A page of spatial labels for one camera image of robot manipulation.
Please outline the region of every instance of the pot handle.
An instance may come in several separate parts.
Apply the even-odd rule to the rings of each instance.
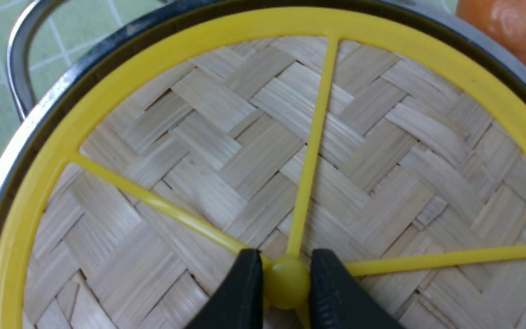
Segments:
[[[21,121],[26,119],[37,102],[27,65],[33,36],[50,13],[64,1],[35,0],[21,13],[9,37],[6,54],[7,81]]]

